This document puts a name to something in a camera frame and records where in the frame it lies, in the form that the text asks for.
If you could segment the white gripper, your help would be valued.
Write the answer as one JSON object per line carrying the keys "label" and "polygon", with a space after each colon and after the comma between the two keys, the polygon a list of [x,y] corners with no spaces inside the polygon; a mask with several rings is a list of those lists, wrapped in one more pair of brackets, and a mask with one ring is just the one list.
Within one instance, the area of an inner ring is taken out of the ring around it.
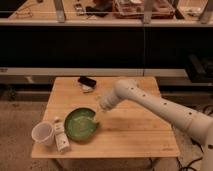
{"label": "white gripper", "polygon": [[102,96],[97,96],[95,100],[97,104],[95,108],[95,115],[93,117],[93,123],[100,123],[102,109],[112,110],[120,103],[120,98],[116,95],[114,90],[110,90]]}

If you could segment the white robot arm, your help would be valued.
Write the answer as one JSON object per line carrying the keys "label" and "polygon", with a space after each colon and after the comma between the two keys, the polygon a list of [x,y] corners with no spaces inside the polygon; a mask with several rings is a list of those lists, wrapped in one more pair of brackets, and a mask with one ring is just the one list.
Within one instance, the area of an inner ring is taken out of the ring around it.
{"label": "white robot arm", "polygon": [[213,171],[213,118],[199,111],[145,92],[136,80],[120,79],[100,97],[99,106],[104,111],[129,100],[150,110],[166,122],[174,125],[204,146],[200,171]]}

